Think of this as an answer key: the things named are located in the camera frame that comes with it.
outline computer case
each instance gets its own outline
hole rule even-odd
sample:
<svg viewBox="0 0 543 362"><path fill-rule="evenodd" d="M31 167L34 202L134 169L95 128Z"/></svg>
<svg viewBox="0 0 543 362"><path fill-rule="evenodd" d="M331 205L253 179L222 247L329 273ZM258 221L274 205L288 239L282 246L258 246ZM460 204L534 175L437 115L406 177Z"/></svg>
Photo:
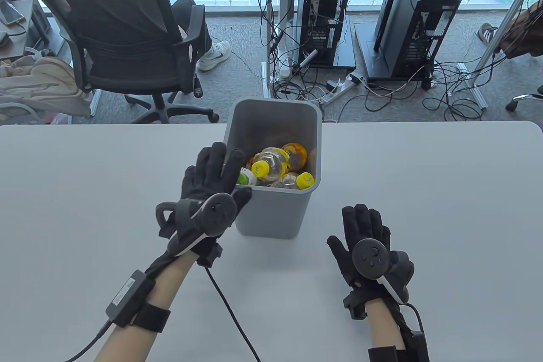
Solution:
<svg viewBox="0 0 543 362"><path fill-rule="evenodd" d="M313 66L334 64L346 7L347 0L298 0L295 24L301 45L297 52L298 63L317 50Z"/></svg>
<svg viewBox="0 0 543 362"><path fill-rule="evenodd" d="M390 78L408 79L436 57L461 1L394 0L380 49ZM421 69L415 78L427 74Z"/></svg>

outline chair base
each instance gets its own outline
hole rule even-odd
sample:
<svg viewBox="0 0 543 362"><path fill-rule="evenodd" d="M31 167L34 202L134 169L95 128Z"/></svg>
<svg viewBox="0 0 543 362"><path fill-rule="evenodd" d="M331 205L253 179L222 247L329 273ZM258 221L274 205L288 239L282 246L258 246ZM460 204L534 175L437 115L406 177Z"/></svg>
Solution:
<svg viewBox="0 0 543 362"><path fill-rule="evenodd" d="M145 124L160 121L161 123L169 123L169 118L174 116L183 116L186 114L201 114L207 116L210 123L218 123L219 115L213 112L213 109L190 106L188 104L174 104L172 103L176 93L166 95L165 98L161 95L152 95L152 100L149 100L148 96L139 95L125 95L124 98L130 104L138 104L139 106L147 109L147 112L143 113L132 123Z"/></svg>
<svg viewBox="0 0 543 362"><path fill-rule="evenodd" d="M540 102L543 102L543 96L536 94L516 96L508 103L506 110L508 112L514 112L518 106L518 102L521 100L539 100Z"/></svg>

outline office chair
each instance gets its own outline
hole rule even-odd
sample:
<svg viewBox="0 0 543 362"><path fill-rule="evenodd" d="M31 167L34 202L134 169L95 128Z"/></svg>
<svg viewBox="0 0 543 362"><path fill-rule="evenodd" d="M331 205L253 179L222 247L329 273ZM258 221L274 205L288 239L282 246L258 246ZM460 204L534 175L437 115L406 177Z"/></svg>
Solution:
<svg viewBox="0 0 543 362"><path fill-rule="evenodd" d="M169 123L212 109L173 104L178 91L201 97L196 61L205 52L205 7L192 6L182 38L169 0L42 0L66 30L76 84L84 92L123 93L148 111L132 123ZM152 100L142 95L151 95Z"/></svg>
<svg viewBox="0 0 543 362"><path fill-rule="evenodd" d="M537 92L539 93L539 95L537 95L537 94L527 94L527 95L515 96L514 98L511 99L511 101L506 106L506 110L508 112L514 112L516 110L517 106L518 106L518 102L520 102L521 100L539 100L539 101L543 101L543 85L539 86L539 88L537 89Z"/></svg>

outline black glove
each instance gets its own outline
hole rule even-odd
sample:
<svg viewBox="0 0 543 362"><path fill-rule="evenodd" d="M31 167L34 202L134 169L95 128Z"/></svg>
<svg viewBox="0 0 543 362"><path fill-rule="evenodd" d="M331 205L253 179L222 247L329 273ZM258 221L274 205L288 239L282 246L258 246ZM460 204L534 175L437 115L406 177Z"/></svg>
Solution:
<svg viewBox="0 0 543 362"><path fill-rule="evenodd" d="M245 154L241 150L233 150L227 162L227 146L224 143L213 143L198 154L196 166L190 166L185 171L181 188L181 198L199 199L205 201L217 193L232 194L239 178L239 171L245 162ZM239 189L232 194L239 211L250 201L252 189ZM217 238L205 238L191 250L198 256L207 257L217 245Z"/></svg>
<svg viewBox="0 0 543 362"><path fill-rule="evenodd" d="M390 251L390 229L383 226L380 213L368 209L366 205L344 207L342 213L348 250L337 236L330 236L326 243L338 262L343 278L354 289L362 304L377 298L392 298L381 284L362 277L353 264L353 248L362 239L377 239Z"/></svg>

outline forearm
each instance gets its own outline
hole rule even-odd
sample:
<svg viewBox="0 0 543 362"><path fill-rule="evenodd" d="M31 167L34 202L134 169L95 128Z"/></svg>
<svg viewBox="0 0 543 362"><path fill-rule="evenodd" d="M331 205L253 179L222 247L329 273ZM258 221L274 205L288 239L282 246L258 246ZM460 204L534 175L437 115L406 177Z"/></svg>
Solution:
<svg viewBox="0 0 543 362"><path fill-rule="evenodd" d="M370 327L372 329L372 346L374 348L395 346L396 350L404 350L405 344L398 325L383 300L372 300L365 304Z"/></svg>
<svg viewBox="0 0 543 362"><path fill-rule="evenodd" d="M157 277L157 283L147 302L162 309L169 309L197 258L197 255L189 251L165 268ZM115 327L95 362L144 362L156 338L157 333L140 327Z"/></svg>

